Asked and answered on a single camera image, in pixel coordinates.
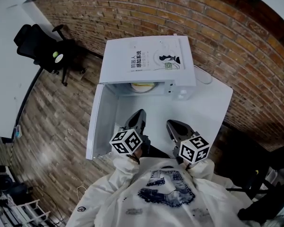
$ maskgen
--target green ball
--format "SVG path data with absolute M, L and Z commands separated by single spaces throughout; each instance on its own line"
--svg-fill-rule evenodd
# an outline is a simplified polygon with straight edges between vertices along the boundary
M 56 58 L 58 55 L 59 55 L 59 53 L 58 53 L 57 51 L 55 51 L 55 52 L 53 53 L 53 57 L 54 57 L 54 58 Z

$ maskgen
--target wooden floor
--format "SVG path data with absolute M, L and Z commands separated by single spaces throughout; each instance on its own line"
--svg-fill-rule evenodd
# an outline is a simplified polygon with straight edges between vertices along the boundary
M 43 71 L 28 97 L 19 124 L 23 136 L 13 146 L 11 169 L 19 181 L 40 186 L 52 196 L 65 222 L 78 203 L 77 187 L 89 187 L 113 171 L 109 157 L 85 159 L 89 119 L 102 60 L 92 55 L 82 58 L 84 75 L 71 71 L 68 86 L 62 75 Z M 11 145 L 0 141 L 0 165 L 9 166 Z M 34 198 L 41 199 L 54 222 L 61 217 L 55 204 L 38 188 Z

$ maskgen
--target white sweatshirt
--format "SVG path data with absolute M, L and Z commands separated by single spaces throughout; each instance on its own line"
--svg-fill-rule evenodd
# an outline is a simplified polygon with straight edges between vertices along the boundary
M 231 180 L 213 174 L 206 159 L 188 171 L 174 159 L 117 156 L 115 172 L 92 184 L 67 227 L 243 227 L 237 217 L 252 202 L 229 193 Z

